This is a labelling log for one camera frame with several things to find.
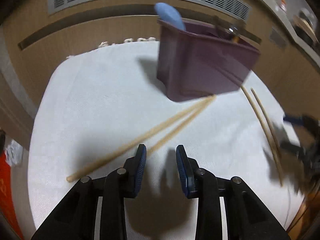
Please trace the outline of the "wooden chopstick one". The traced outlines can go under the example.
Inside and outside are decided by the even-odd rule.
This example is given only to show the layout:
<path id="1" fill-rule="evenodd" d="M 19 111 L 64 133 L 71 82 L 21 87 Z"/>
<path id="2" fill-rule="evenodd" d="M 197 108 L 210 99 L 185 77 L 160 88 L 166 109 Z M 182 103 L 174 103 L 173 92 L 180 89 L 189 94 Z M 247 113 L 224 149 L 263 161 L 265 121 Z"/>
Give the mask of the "wooden chopstick one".
<path id="1" fill-rule="evenodd" d="M 113 159 L 116 159 L 117 157 L 121 156 L 125 152 L 127 152 L 129 149 L 133 148 L 133 146 L 138 145 L 141 142 L 144 142 L 145 140 L 149 139 L 150 137 L 153 137 L 160 131 L 166 129 L 167 127 L 171 126 L 181 118 L 185 117 L 186 115 L 190 114 L 191 112 L 195 110 L 200 110 L 200 107 L 203 107 L 205 103 L 209 103 L 212 100 L 214 100 L 215 96 L 209 96 L 207 98 L 204 98 L 203 100 L 195 103 L 194 105 L 190 106 L 189 108 L 184 109 L 183 111 L 180 111 L 179 113 L 175 114 L 174 116 L 170 117 L 169 119 L 161 122 L 159 125 L 153 127 L 152 129 L 148 130 L 147 132 L 143 133 L 142 135 L 138 136 L 137 138 L 133 139 L 131 142 L 120 146 L 117 150 L 115 150 L 112 153 L 108 153 L 106 156 L 86 165 L 85 167 L 79 169 L 75 173 L 71 174 L 70 176 L 66 177 L 66 180 L 71 183 L 73 181 L 76 181 L 80 179 L 83 176 L 86 176 L 93 171 L 99 169 L 100 167 L 106 165 L 107 163 L 111 162 Z"/>

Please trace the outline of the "blue plastic spoon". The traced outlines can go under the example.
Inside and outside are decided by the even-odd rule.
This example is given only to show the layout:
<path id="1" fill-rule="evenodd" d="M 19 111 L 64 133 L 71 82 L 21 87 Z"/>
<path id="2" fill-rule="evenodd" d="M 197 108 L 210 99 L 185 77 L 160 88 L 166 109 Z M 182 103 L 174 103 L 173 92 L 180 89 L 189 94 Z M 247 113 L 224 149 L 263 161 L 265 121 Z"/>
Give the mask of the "blue plastic spoon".
<path id="1" fill-rule="evenodd" d="M 185 31 L 185 24 L 182 21 L 182 17 L 174 7 L 167 3 L 156 3 L 154 9 L 161 20 L 170 23 L 177 29 Z"/>

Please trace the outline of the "small grey vent grille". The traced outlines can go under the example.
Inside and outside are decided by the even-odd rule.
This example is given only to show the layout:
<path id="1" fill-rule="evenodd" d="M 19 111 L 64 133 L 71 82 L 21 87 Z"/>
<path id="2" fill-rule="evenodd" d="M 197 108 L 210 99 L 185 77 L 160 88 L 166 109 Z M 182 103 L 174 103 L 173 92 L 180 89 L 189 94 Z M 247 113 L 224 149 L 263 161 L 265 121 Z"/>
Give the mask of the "small grey vent grille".
<path id="1" fill-rule="evenodd" d="M 285 49 L 287 42 L 286 40 L 277 32 L 276 29 L 272 28 L 271 33 L 269 35 L 269 40 L 277 45 L 280 49 Z"/>

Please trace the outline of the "purple plastic utensil bin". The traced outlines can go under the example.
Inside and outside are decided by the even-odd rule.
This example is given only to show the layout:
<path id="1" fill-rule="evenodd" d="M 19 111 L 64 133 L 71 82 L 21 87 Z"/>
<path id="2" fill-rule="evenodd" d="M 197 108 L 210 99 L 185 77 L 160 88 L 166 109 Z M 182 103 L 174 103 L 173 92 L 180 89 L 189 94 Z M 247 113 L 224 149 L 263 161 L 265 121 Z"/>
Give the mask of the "purple plastic utensil bin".
<path id="1" fill-rule="evenodd" d="M 186 21 L 180 30 L 163 20 L 158 23 L 157 79 L 172 101 L 236 91 L 259 59 L 257 48 L 243 39 L 224 39 L 208 24 Z"/>

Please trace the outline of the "wooden chopstick two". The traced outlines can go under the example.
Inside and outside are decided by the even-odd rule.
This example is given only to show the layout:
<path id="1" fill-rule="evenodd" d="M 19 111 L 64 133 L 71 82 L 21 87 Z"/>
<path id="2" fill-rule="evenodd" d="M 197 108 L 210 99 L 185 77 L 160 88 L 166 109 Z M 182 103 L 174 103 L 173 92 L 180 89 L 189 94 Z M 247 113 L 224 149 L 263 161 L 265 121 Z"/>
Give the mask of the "wooden chopstick two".
<path id="1" fill-rule="evenodd" d="M 174 128 L 170 133 L 168 133 L 165 137 L 159 140 L 147 153 L 147 157 L 150 157 L 154 152 L 163 147 L 167 142 L 169 142 L 172 138 L 174 138 L 181 130 L 187 127 L 198 115 L 200 115 L 214 100 L 216 96 L 210 96 L 202 106 L 197 107 L 183 122 L 181 122 L 176 128 Z"/>

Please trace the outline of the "wooden chopstick four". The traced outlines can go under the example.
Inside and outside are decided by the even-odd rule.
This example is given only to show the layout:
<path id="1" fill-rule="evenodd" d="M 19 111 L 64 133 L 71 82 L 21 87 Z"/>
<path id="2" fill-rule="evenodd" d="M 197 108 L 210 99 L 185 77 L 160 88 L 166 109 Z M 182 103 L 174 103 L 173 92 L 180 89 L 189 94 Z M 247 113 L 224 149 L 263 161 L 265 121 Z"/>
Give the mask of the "wooden chopstick four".
<path id="1" fill-rule="evenodd" d="M 259 105 L 259 107 L 260 107 L 260 109 L 261 109 L 261 111 L 262 111 L 262 113 L 264 115 L 264 118 L 266 119 L 268 128 L 270 130 L 271 136 L 272 136 L 272 138 L 274 140 L 274 144 L 276 146 L 277 154 L 278 154 L 279 158 L 281 158 L 280 146 L 279 146 L 279 143 L 278 143 L 278 139 L 276 137 L 275 129 L 274 129 L 272 123 L 271 123 L 271 120 L 269 119 L 269 117 L 268 117 L 268 115 L 267 115 L 267 113 L 266 113 L 266 111 L 265 111 L 260 99 L 258 98 L 258 96 L 257 96 L 257 94 L 256 94 L 256 92 L 255 92 L 255 90 L 253 88 L 251 88 L 251 92 L 252 92 L 253 96 L 255 97 L 255 99 L 256 99 L 256 101 L 257 101 L 257 103 L 258 103 L 258 105 Z"/>

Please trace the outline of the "small metal spoon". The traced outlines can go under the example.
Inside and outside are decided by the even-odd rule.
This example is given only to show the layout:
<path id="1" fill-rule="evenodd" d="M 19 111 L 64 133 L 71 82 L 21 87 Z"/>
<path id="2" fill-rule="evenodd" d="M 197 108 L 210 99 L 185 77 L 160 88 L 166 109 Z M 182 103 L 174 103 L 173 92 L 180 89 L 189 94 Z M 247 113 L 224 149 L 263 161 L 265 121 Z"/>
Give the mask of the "small metal spoon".
<path id="1" fill-rule="evenodd" d="M 219 18 L 218 16 L 213 17 L 213 25 L 218 34 L 218 37 L 226 40 L 233 40 L 239 37 L 242 31 L 245 29 L 246 22 L 241 19 L 236 19 L 235 22 L 228 22 Z"/>

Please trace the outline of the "white table cloth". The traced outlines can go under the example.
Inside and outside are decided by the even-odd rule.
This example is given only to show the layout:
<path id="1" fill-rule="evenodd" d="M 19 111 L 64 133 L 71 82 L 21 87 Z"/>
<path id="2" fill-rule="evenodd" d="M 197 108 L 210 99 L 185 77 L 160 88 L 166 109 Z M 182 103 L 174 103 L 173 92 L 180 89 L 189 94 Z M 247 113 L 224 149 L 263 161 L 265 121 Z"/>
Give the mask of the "white table cloth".
<path id="1" fill-rule="evenodd" d="M 66 177 L 190 107 L 164 94 L 157 80 L 158 42 L 100 48 L 61 63 L 37 112 L 28 191 L 39 227 L 72 187 Z M 293 179 L 279 183 L 261 125 L 242 90 L 216 97 L 187 127 L 146 161 L 142 188 L 128 199 L 129 239 L 193 239 L 197 200 L 181 189 L 175 150 L 217 177 L 241 177 L 287 228 L 303 196 Z"/>

